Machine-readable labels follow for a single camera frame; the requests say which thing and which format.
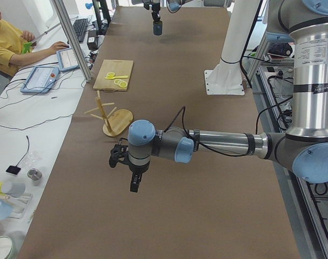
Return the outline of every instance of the blue framed tablet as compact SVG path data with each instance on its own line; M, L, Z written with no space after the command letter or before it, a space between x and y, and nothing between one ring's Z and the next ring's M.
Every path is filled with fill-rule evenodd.
M20 91L22 93L47 93L59 75L57 66L35 66Z
M77 59L72 48L58 50L56 54L60 71L66 72L78 68Z

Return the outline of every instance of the person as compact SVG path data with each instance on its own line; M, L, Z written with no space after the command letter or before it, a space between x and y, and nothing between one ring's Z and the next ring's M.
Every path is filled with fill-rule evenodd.
M48 49L21 54L23 44L33 40L35 36L29 31L22 31L2 19L0 12L0 71L14 76L21 66L36 63L58 50L69 47L64 42L56 42Z

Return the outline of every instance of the keyboard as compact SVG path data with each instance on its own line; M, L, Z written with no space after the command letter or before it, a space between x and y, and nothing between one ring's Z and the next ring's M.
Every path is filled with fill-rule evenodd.
M87 32L88 23L89 22L87 18L77 19L74 21L72 27L76 33L78 42L83 42L84 36L86 35Z

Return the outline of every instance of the cutting board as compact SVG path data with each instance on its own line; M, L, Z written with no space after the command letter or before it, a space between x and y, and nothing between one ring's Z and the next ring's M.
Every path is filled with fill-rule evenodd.
M129 87L129 80L131 76L133 60L111 60L105 59L101 65L97 79L95 80L94 90L105 91L126 91ZM129 76L129 78L122 78L127 82L127 87L121 88L116 85L113 80L105 79L108 72L114 72L116 76Z

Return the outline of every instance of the brown tabletop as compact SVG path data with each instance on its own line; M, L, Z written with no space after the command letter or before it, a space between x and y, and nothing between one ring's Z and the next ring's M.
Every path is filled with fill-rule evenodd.
M150 11L117 8L92 74L103 59L134 65L128 91L102 92L102 101L158 129L186 106L187 128L253 133L251 90L205 93L203 73L219 62L226 10L162 10L161 17L163 34L154 36ZM195 153L189 164L152 158L139 192L129 192L127 166L108 166L118 139L84 115L96 107L92 86L86 84L18 259L299 258L269 161L209 152Z

